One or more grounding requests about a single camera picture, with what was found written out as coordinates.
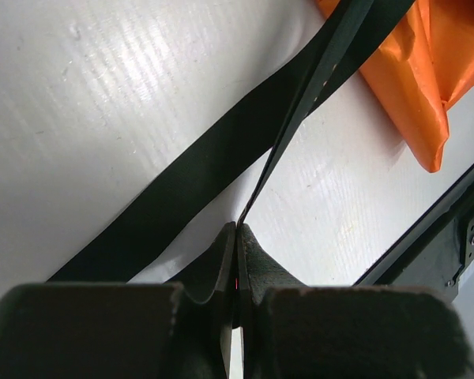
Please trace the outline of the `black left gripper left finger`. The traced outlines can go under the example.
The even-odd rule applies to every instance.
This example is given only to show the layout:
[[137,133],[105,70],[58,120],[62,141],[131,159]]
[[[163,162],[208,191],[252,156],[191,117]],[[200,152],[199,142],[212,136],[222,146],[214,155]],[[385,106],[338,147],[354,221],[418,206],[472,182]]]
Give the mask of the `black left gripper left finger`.
[[38,283],[0,300],[0,378],[226,378],[236,227],[163,284]]

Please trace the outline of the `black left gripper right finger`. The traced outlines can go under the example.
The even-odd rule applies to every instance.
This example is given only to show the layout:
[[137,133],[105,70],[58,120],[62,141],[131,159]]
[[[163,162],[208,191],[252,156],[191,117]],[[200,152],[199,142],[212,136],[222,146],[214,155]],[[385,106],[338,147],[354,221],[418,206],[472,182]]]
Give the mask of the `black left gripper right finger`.
[[474,378],[455,309],[425,287],[309,287],[238,229],[247,378]]

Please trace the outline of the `orange wrapping paper sheet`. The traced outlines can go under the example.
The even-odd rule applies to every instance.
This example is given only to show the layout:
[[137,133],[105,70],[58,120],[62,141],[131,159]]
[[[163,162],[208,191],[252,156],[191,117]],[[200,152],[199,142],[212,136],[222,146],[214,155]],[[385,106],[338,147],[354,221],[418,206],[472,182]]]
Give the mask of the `orange wrapping paper sheet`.
[[439,171],[447,111],[474,86],[474,1],[415,1],[360,70],[419,164]]

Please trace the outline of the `black ribbon with gold text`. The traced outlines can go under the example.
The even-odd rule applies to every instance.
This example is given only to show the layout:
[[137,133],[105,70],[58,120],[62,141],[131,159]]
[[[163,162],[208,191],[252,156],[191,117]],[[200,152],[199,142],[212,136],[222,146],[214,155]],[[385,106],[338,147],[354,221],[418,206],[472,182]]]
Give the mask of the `black ribbon with gold text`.
[[53,276],[126,282],[261,156],[261,191],[305,117],[377,50],[410,1],[342,1],[310,42],[246,94]]

